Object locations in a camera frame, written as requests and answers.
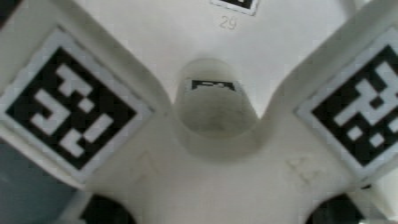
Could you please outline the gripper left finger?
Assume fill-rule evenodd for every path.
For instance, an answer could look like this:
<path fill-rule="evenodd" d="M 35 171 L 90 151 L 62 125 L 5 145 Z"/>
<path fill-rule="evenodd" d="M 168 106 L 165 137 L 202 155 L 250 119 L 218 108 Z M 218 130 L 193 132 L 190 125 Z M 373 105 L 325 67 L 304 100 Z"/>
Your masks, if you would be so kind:
<path fill-rule="evenodd" d="M 94 195 L 80 214 L 85 224 L 136 224 L 124 206 L 105 196 Z"/>

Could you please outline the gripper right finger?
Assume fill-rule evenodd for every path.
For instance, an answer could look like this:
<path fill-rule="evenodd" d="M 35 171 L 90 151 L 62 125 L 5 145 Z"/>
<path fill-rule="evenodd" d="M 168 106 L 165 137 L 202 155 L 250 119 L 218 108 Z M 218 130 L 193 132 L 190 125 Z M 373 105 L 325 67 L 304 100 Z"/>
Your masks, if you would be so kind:
<path fill-rule="evenodd" d="M 359 224 L 364 216 L 344 194 L 332 197 L 316 207 L 305 224 Z"/>

